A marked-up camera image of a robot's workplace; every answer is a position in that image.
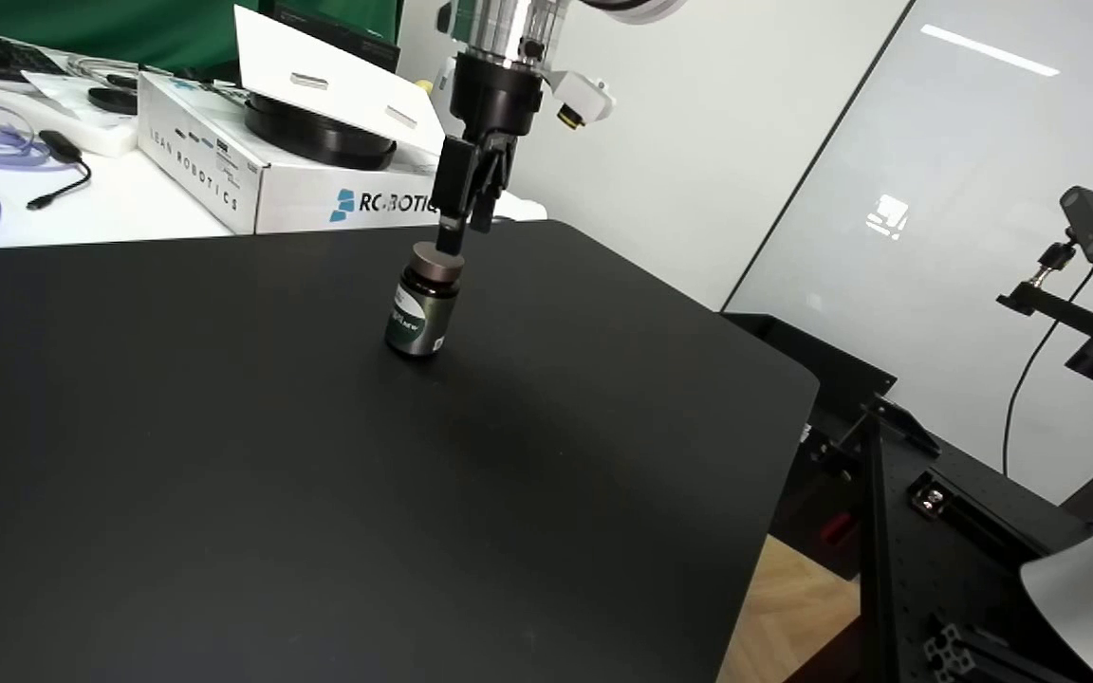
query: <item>white wall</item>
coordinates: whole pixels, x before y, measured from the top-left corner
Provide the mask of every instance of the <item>white wall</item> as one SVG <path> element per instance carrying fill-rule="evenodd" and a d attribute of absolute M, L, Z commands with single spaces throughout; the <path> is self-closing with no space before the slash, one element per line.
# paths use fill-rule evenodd
<path fill-rule="evenodd" d="M 732 310 L 775 310 L 896 370 L 900 402 L 996 467 L 1006 396 L 1047 319 L 994 295 L 1061 238 L 1074 183 L 1093 186 L 1093 0 L 917 0 Z M 900 238 L 864 226 L 884 195 L 905 205 Z M 1065 295 L 1082 272 L 1086 258 L 1047 287 Z M 1049 499 L 1093 474 L 1093 383 L 1061 368 L 1079 345 L 1056 334 L 1017 410 L 1013 474 Z"/>
<path fill-rule="evenodd" d="M 407 0 L 407 77 L 433 80 L 452 49 L 433 35 L 435 7 Z M 603 80 L 618 110 L 585 131 L 542 115 L 513 188 L 721 307 L 900 13 L 689 0 L 655 25 L 623 25 L 576 0 L 554 63 Z"/>

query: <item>white box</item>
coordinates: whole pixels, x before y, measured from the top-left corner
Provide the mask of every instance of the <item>white box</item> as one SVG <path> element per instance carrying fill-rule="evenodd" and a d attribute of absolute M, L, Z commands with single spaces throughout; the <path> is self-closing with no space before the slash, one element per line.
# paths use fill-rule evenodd
<path fill-rule="evenodd" d="M 136 147 L 227 230 L 354 230 L 435 224 L 433 172 L 394 153 L 388 172 L 299 160 L 259 140 L 242 105 L 196 85 L 136 85 Z"/>

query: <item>floor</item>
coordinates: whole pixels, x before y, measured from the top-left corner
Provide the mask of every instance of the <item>floor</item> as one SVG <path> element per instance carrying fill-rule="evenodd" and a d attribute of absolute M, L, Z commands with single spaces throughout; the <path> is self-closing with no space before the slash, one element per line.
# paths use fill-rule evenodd
<path fill-rule="evenodd" d="M 718 683 L 781 683 L 857 620 L 857 579 L 765 540 Z"/>

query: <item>green wall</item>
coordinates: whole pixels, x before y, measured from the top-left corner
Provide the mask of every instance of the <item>green wall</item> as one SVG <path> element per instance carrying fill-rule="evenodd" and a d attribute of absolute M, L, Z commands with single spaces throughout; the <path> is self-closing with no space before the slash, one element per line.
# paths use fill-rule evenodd
<path fill-rule="evenodd" d="M 398 0 L 282 0 L 282 7 L 312 7 L 390 43 L 398 35 Z M 0 35 L 164 68 L 236 58 L 231 0 L 0 0 Z"/>

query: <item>metal cylinder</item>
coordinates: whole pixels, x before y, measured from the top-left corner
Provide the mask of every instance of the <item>metal cylinder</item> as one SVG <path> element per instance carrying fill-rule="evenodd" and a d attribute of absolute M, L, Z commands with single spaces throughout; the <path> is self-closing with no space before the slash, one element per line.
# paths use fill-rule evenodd
<path fill-rule="evenodd" d="M 452 0 L 446 35 L 474 52 L 542 73 L 568 0 Z"/>

